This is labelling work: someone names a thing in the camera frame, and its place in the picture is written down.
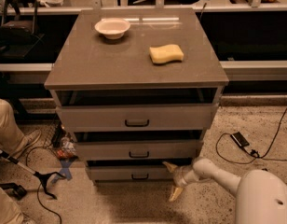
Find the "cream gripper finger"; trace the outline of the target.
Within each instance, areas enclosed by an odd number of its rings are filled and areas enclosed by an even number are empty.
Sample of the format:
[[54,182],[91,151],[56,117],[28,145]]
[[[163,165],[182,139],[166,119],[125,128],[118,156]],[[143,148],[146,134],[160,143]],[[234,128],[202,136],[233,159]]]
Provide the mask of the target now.
[[177,165],[170,163],[170,162],[167,162],[167,161],[164,161],[163,164],[167,167],[167,169],[170,173],[173,173],[178,168]]
[[176,187],[176,186],[172,186],[171,187],[171,195],[169,198],[170,202],[174,202],[177,200],[177,198],[181,195],[181,193],[183,192],[183,188],[181,187]]

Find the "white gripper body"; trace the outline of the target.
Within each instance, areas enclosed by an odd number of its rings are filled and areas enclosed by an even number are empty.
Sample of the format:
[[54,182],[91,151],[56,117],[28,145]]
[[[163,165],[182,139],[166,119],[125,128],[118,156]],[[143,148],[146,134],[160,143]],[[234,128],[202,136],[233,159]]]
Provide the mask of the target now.
[[184,188],[189,184],[198,182],[198,175],[192,165],[180,166],[173,172],[173,181],[178,188]]

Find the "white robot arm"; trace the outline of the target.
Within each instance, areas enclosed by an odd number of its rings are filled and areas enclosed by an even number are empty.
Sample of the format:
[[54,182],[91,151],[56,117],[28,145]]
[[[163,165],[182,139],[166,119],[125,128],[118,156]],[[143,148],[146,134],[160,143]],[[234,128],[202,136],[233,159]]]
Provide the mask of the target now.
[[204,157],[177,166],[164,161],[173,177],[170,201],[175,201],[192,183],[215,181],[235,199],[235,224],[287,224],[287,185],[264,170],[234,175]]

